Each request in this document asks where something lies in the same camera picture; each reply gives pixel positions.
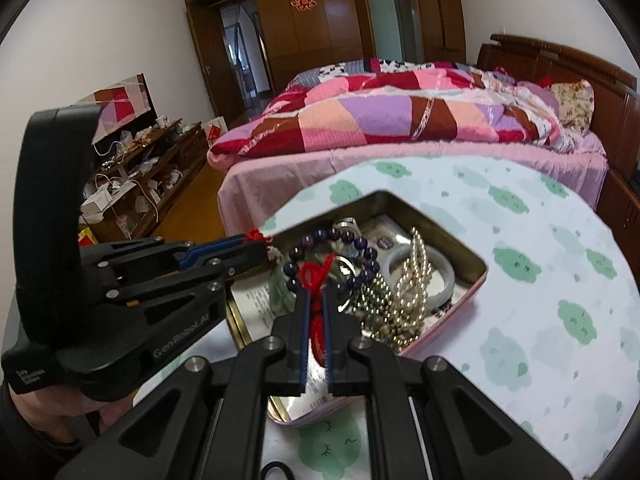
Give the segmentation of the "left hand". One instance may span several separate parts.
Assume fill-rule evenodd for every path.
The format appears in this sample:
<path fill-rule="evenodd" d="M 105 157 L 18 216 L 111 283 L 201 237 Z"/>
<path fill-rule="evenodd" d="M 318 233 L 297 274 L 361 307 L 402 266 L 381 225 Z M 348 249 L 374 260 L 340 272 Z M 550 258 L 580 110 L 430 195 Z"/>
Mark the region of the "left hand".
<path fill-rule="evenodd" d="M 68 426 L 69 419 L 96 412 L 99 434 L 104 434 L 132 409 L 136 395 L 134 391 L 117 401 L 99 402 L 66 386 L 53 386 L 24 394 L 9 388 L 9 393 L 15 408 L 29 426 L 63 443 L 76 439 Z"/>

